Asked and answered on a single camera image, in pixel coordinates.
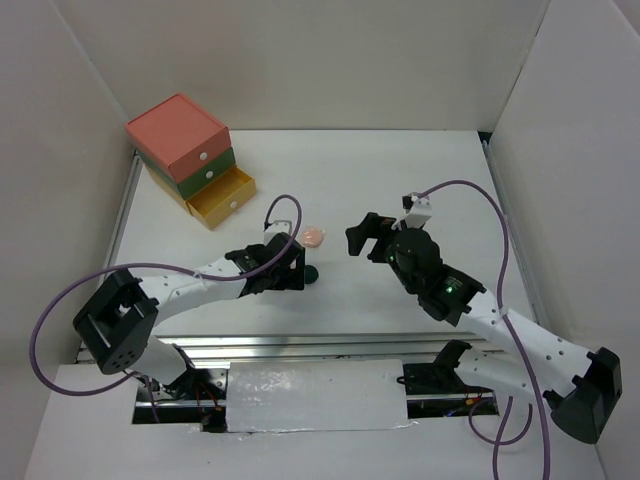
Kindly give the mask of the dark green round puff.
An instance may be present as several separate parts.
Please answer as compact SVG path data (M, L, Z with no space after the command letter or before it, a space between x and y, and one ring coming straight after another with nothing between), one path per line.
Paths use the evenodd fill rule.
M319 272L313 265L306 265L304 267L304 283L311 285L319 279Z

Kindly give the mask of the pink makeup sponge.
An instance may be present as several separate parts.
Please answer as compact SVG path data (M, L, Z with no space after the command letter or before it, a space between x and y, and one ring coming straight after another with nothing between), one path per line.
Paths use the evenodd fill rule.
M325 238L325 231L316 227L306 228L299 236L300 243L306 248L319 247Z

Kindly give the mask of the green drawer box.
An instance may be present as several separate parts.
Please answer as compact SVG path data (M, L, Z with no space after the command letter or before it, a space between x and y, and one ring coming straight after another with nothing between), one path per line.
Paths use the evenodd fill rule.
M135 151L135 153L141 158L152 173L155 173L164 184L176 192L182 199L190 199L216 178L225 174L229 169L232 169L236 165L234 149L228 148L216 158L202 165L186 179L181 182L176 182L145 154L139 151Z

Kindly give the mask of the orange drawer box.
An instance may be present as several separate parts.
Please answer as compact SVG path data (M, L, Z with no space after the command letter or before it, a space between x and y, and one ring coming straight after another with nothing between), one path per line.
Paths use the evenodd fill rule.
M133 144L180 183L231 147L228 127L177 93L125 124Z

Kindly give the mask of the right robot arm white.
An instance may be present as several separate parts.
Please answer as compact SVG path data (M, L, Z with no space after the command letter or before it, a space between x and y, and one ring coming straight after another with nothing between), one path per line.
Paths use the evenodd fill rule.
M605 347L591 351L575 345L501 309L479 281L443 262L439 246L420 227L369 212L345 234L352 256L374 240L368 259L388 265L429 317L529 362L554 424L578 441L598 442L622 394L618 355Z

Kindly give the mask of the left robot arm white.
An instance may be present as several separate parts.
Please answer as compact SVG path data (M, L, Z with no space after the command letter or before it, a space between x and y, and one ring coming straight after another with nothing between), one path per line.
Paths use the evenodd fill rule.
M157 381L171 397L182 399L204 387L224 390L184 350L159 340L160 323L203 305L265 291L305 287L306 250L286 233L253 244L188 273L136 277L129 269L107 276L73 320L73 326L100 371L130 370Z

